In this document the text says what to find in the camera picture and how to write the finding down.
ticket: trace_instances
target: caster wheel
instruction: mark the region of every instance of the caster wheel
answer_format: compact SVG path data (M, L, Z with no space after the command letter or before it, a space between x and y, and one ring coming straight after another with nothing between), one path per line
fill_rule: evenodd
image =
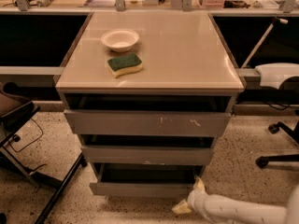
M86 162L85 158L82 158L81 165L83 168L87 167L87 162Z
M21 140L21 138L17 134L14 134L12 136L12 139L13 139L14 142L19 142Z
M268 127L268 130L270 133L274 134L279 131L279 127L275 123L273 123Z
M265 157L258 158L255 163L260 167L264 168L268 164L268 160Z
M4 213L0 213L0 224L7 223L7 216Z

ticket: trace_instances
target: black metal stand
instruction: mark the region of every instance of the black metal stand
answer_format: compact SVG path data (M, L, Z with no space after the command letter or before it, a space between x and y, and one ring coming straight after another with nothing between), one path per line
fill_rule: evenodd
M293 130L282 122L271 124L268 129L270 133L277 133L280 128L284 130L294 141L296 141L297 144L299 144L299 121ZM264 168L270 161L299 161L299 154L261 156L255 161L255 163L260 168Z
M14 138L16 132L39 110L39 106L36 106L32 114L26 119L23 119L16 125L16 127L12 131L4 131L0 135L0 167L5 168L13 173L24 175L26 176L34 185L39 186L39 184L44 184L55 188L56 191L51 196L48 204L41 212L40 216L36 220L36 224L44 223L47 216L49 215L50 211L52 210L53 206L57 203L58 199L60 198L61 194L63 193L64 189L72 179L73 175L75 174L76 170L79 168L80 165L82 167L87 166L87 162L82 153L78 156L76 161L74 162L71 169L68 171L67 175L64 177L64 180L59 180L49 175L43 175L39 172L33 172L32 175L29 175L33 170L23 166L5 147L4 144L10 139ZM5 224L7 221L5 214L0 213L0 224Z

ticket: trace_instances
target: white robotic arm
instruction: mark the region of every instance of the white robotic arm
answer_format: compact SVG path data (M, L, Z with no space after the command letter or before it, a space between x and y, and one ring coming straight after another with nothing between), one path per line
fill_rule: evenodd
M187 201L180 202L173 211L182 214L193 210L214 224L234 223L235 220L246 224L295 224L299 220L298 204L299 187L292 194L286 208L209 195L202 180L198 178Z

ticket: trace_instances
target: bottom drawer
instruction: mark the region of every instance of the bottom drawer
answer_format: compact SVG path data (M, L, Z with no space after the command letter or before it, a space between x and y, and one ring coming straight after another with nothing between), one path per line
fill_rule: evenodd
M202 166L101 164L99 181L91 183L94 195L186 198Z

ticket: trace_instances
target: white countertop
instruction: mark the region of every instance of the white countertop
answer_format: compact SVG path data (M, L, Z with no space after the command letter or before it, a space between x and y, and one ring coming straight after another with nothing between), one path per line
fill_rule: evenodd
M114 78L107 69L107 60L120 54L106 49L100 37L108 30L123 28L139 33L140 40L130 52L138 55L144 68ZM207 12L177 10L95 12L56 88L61 91L244 90Z

